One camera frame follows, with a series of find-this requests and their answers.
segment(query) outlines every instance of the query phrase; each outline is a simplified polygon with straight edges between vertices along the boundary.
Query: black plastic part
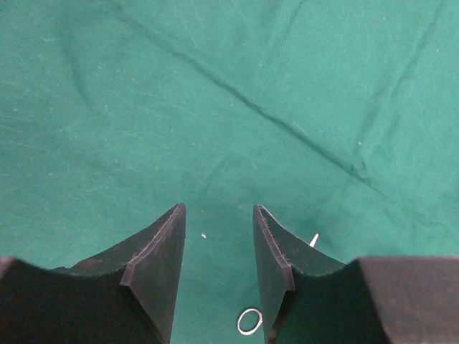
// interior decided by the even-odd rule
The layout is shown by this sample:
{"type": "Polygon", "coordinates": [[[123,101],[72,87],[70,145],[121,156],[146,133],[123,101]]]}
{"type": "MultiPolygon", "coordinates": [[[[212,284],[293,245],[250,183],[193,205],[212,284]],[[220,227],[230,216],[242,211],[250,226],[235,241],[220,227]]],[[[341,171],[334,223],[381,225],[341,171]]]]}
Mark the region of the black plastic part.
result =
{"type": "Polygon", "coordinates": [[[457,257],[359,257],[310,247],[253,212],[266,343],[459,343],[457,257]]]}
{"type": "Polygon", "coordinates": [[[169,343],[185,232],[177,204],[71,268],[0,257],[0,343],[169,343]]]}

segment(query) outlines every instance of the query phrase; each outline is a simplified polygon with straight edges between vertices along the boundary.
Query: green tablecloth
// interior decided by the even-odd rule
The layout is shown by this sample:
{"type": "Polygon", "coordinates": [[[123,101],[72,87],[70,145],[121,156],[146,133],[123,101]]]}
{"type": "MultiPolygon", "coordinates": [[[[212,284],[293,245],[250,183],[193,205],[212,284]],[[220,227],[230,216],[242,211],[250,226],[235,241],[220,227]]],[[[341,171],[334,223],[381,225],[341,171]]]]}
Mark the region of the green tablecloth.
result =
{"type": "Polygon", "coordinates": [[[183,201],[172,343],[225,344],[262,343],[255,204],[343,262],[457,254],[457,13],[0,1],[0,255],[70,266],[183,201]]]}

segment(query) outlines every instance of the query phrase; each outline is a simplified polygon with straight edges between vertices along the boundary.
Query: small white loop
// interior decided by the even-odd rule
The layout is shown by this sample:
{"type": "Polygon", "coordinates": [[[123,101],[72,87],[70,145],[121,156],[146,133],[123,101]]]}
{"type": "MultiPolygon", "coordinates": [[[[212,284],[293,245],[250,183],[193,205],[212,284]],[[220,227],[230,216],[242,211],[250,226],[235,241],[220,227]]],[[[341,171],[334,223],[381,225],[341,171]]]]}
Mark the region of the small white loop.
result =
{"type": "Polygon", "coordinates": [[[250,307],[250,308],[247,308],[244,312],[242,312],[241,315],[239,316],[239,318],[237,319],[237,330],[240,332],[241,335],[253,335],[255,333],[255,331],[258,330],[258,328],[261,326],[261,324],[263,324],[263,316],[262,316],[261,312],[257,308],[250,307]],[[247,313],[250,313],[250,312],[255,312],[255,313],[258,314],[258,322],[254,326],[253,329],[251,329],[249,331],[244,331],[241,328],[241,320],[243,319],[244,315],[246,315],[247,313]]]}

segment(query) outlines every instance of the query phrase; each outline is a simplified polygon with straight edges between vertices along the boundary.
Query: green cloth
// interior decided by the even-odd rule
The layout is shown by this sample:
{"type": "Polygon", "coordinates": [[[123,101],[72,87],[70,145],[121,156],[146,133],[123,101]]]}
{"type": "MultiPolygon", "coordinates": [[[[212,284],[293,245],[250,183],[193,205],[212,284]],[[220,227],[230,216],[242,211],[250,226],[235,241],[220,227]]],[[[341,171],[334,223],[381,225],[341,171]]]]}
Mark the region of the green cloth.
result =
{"type": "Polygon", "coordinates": [[[226,344],[262,343],[255,204],[342,262],[457,254],[457,13],[0,1],[0,255],[70,266],[183,201],[172,343],[226,344]]]}

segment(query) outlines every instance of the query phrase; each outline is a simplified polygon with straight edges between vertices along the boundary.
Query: white ring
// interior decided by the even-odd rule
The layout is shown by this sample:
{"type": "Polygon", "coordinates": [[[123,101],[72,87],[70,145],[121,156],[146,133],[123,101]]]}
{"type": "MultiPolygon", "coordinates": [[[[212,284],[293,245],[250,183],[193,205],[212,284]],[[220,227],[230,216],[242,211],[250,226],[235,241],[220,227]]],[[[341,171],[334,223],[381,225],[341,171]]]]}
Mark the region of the white ring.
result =
{"type": "Polygon", "coordinates": [[[237,319],[237,330],[240,332],[241,335],[253,335],[255,333],[255,331],[258,330],[258,328],[261,326],[261,324],[263,324],[263,316],[262,316],[261,312],[257,308],[249,307],[244,312],[242,312],[242,314],[237,319]],[[253,329],[251,329],[249,331],[244,331],[241,328],[241,320],[243,319],[244,315],[246,315],[249,312],[255,312],[255,313],[258,314],[258,322],[254,326],[253,329]]]}

